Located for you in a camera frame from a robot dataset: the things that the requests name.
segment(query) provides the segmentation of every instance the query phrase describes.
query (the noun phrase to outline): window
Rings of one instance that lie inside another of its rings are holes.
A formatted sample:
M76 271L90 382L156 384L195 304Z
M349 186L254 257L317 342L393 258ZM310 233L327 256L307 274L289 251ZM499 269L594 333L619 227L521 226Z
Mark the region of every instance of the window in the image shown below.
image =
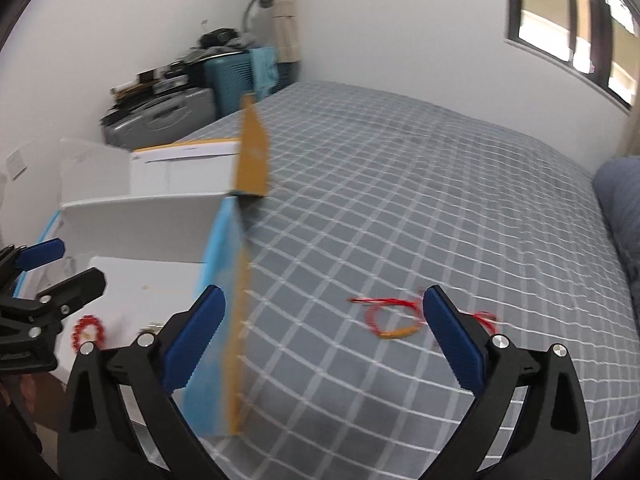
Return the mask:
M510 0L508 37L581 73L629 108L640 29L624 0Z

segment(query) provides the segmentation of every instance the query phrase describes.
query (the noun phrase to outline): cardboard box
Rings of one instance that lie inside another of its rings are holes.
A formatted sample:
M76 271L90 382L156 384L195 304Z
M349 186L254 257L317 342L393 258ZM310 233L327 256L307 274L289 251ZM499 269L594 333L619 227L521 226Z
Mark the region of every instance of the cardboard box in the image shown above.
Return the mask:
M225 294L226 313L187 387L174 393L198 436L238 431L241 353L248 280L236 194L263 196L268 180L268 135L247 102L237 139L172 144L129 153L66 140L62 202L41 240L59 237L65 257L25 273L18 297L89 267L105 273L103 297L66 319L53 374L68 380L78 319L94 314L105 329L105 348L131 344L149 324L164 324L187 310L209 284ZM132 395L132 420L144 424Z

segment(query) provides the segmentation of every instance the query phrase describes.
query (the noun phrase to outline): blue pillow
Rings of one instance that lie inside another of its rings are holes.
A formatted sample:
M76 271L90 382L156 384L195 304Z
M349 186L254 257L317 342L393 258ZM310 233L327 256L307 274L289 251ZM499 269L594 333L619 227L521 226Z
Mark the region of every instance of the blue pillow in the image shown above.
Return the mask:
M614 158L593 178L602 212L611 228L640 314L640 156Z

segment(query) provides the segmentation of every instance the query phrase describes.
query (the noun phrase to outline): gray plaid bedsheet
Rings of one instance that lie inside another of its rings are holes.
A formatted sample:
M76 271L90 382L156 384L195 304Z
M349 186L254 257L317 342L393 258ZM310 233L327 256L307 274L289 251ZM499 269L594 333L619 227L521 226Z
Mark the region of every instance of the gray plaid bedsheet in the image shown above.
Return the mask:
M590 176L530 137L385 92L299 83L259 109L271 192L247 211L244 423L207 444L220 467L233 479L418 478L472 396L428 328L380 340L347 298L418 298L439 283L461 310L495 312L519 346L567 346L600 471L639 418L640 344ZM237 126L229 116L190 138Z

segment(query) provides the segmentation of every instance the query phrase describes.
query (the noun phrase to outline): curtain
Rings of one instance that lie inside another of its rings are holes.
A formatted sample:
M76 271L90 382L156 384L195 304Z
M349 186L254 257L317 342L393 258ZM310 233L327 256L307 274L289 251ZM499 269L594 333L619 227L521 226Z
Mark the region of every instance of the curtain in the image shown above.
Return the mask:
M278 62L300 61L298 19L294 0L275 0L273 3L273 25L278 47Z

